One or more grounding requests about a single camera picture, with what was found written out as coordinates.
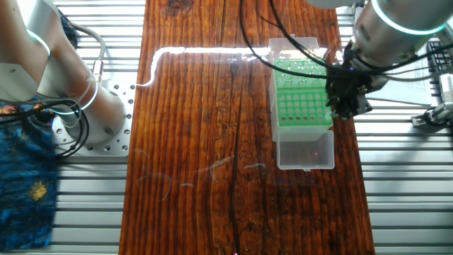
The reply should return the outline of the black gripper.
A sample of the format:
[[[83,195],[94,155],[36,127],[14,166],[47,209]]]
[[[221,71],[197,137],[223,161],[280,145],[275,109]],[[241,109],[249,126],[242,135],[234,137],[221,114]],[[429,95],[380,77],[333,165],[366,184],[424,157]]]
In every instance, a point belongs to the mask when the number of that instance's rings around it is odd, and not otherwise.
[[[372,110],[364,96],[372,83],[370,75],[337,69],[327,69],[326,74],[326,106],[331,108],[332,118],[348,120]]]

